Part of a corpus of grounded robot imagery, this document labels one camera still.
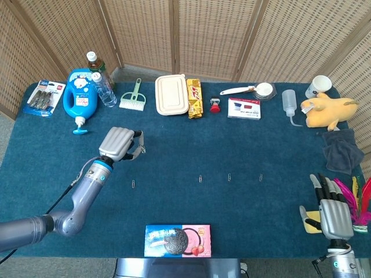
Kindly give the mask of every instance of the yellow wrapper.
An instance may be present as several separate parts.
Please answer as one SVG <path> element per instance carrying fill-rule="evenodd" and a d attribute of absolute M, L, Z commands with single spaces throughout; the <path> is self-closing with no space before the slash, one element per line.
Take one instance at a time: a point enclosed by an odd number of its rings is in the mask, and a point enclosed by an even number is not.
<path fill-rule="evenodd" d="M 188 90 L 188 117 L 190 119 L 201 118 L 203 114 L 201 82 L 199 79 L 187 79 Z"/>

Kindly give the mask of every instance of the blue table surface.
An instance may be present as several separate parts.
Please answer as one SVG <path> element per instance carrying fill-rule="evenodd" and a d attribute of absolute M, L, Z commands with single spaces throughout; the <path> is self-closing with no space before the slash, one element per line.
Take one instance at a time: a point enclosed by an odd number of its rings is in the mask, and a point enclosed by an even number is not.
<path fill-rule="evenodd" d="M 278 95 L 261 103 L 260 120 L 227 118 L 228 96 L 221 97 L 219 114 L 209 112 L 211 96 L 247 85 L 252 83 L 202 83 L 205 113 L 188 119 L 158 114 L 154 83 L 142 83 L 143 112 L 107 108 L 99 101 L 83 136 L 72 134 L 74 119 L 63 110 L 62 99 L 50 119 L 20 111 L 0 169 L 1 222 L 43 214 L 84 163 L 99 154 L 113 126 L 143 130 L 147 152 L 114 165 L 78 235 L 52 233 L 17 255 L 140 258 L 148 224 L 211 224 L 215 258 L 323 255 L 329 242 L 305 233 L 299 214 L 299 205 L 318 209 L 309 175 L 320 172 L 347 184 L 351 177 L 326 170 L 325 128 L 294 127 L 282 109 L 284 90 L 294 89 L 300 106 L 308 84 L 276 83 Z M 35 86 L 27 89 L 22 107 Z M 115 92 L 120 98 L 133 88 L 134 83 L 119 83 Z M 329 95 L 339 96 L 334 88 Z M 299 109 L 294 121 L 305 124 Z M 362 175 L 360 167 L 354 175 Z M 55 210 L 72 209 L 70 196 Z M 356 234 L 350 240 L 358 257 L 371 257 L 370 239 Z"/>

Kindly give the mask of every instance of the red cap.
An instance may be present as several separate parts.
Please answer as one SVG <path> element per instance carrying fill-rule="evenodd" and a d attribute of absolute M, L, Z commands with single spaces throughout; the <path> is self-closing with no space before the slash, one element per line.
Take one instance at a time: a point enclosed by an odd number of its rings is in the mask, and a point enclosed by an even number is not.
<path fill-rule="evenodd" d="M 211 113 L 219 113 L 220 112 L 220 107 L 217 103 L 214 103 L 211 108 L 210 108 Z"/>

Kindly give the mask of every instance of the yellow plush toy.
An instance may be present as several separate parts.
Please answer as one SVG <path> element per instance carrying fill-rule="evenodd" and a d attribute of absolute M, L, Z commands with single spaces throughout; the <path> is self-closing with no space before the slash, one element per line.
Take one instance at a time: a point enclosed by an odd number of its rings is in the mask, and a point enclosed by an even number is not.
<path fill-rule="evenodd" d="M 308 111 L 307 126 L 327 126 L 328 131 L 334 130 L 338 122 L 350 119 L 357 108 L 358 102 L 351 98 L 330 98 L 325 93 L 301 103 L 301 110 Z"/>

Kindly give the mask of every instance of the gray towel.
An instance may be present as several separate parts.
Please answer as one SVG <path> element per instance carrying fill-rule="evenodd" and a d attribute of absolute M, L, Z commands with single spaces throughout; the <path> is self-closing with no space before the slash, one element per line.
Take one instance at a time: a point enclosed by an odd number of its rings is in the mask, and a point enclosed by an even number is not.
<path fill-rule="evenodd" d="M 323 153 L 327 159 L 327 169 L 350 175 L 360 164 L 365 154 L 358 149 L 353 129 L 329 131 L 322 135 L 326 147 Z"/>

